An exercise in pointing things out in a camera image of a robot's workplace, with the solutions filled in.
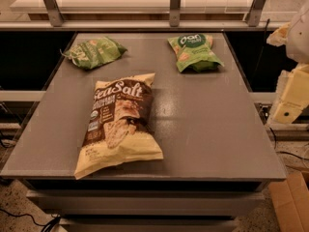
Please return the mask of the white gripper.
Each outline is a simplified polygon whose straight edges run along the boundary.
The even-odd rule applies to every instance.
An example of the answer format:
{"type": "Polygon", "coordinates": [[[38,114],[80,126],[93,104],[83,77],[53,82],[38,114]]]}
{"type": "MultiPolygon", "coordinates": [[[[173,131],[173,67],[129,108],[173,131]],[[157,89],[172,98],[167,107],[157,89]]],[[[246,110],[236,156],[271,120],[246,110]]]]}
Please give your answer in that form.
{"type": "Polygon", "coordinates": [[[278,77],[276,97],[267,122],[291,124],[309,106],[309,0],[292,18],[267,38],[273,46],[286,45],[287,56],[299,64],[278,77]]]}

